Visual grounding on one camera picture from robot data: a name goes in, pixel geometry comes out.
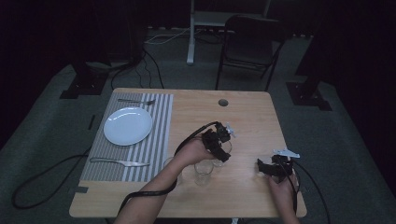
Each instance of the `knife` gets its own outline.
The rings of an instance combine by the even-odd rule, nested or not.
[[[115,163],[119,163],[119,164],[122,164],[122,165],[127,166],[127,167],[149,166],[148,162],[116,161],[116,160],[112,160],[112,159],[98,158],[98,157],[90,158],[90,162],[99,162],[99,161],[101,161],[101,162],[115,162]]]

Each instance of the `gray placemat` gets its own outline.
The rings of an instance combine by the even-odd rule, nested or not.
[[[156,99],[156,102],[154,105],[122,103],[117,101],[120,98],[139,101]],[[150,181],[161,171],[163,162],[167,158],[172,104],[173,94],[113,92],[80,179],[91,181]],[[150,113],[153,121],[151,132],[145,139],[131,146],[122,147],[112,144],[104,134],[105,122],[112,113],[129,106],[141,107]],[[124,167],[113,162],[90,162],[92,157],[149,162],[150,166]]]

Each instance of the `white plate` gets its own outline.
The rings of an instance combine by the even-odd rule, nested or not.
[[[105,122],[105,137],[111,143],[129,146],[142,141],[151,131],[152,118],[140,107],[125,107]]]

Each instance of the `gray carpet floor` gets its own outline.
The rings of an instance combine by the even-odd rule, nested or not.
[[[160,30],[150,31],[149,35],[179,32]],[[207,43],[217,42],[214,36],[198,34],[198,37],[206,42],[197,40],[192,66],[186,65],[188,38],[145,46],[159,65],[166,89],[214,90],[220,45]],[[290,99],[286,82],[304,82],[305,77],[294,74],[308,45],[309,39],[305,38],[293,38],[286,43],[269,88],[286,143],[291,150],[300,153],[302,157],[298,161],[318,183],[329,207],[332,223],[396,223],[395,198],[376,169],[334,87],[326,83],[318,86],[332,111],[294,105]],[[148,56],[145,60],[147,65],[142,61],[136,69],[118,74],[113,86],[160,88],[155,64]],[[106,223],[102,218],[69,216],[68,210],[73,200],[73,194],[69,192],[78,184],[84,160],[59,191],[38,207],[16,209],[11,204],[11,194],[30,176],[64,158],[82,154],[90,147],[112,92],[110,82],[114,74],[110,74],[101,95],[80,95],[74,100],[59,99],[75,76],[72,67],[66,66],[53,77],[26,119],[0,151],[0,223]],[[219,89],[262,91],[265,79],[260,81],[259,76],[254,72],[226,67]],[[92,115],[96,119],[89,128]],[[62,164],[23,189],[17,198],[18,203],[36,203],[48,196],[76,161]],[[299,173],[308,210],[301,221],[326,223],[325,210],[314,184],[304,172],[300,170]],[[248,221],[274,222],[281,223],[277,218]]]

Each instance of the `dark background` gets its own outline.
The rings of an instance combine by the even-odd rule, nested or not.
[[[202,0],[196,9],[261,13],[263,4]],[[148,25],[189,27],[190,7],[185,0],[2,1],[1,147],[67,64],[130,60]],[[297,75],[334,85],[394,194],[395,15],[395,1],[386,0],[276,0],[268,13],[296,35],[315,35]]]

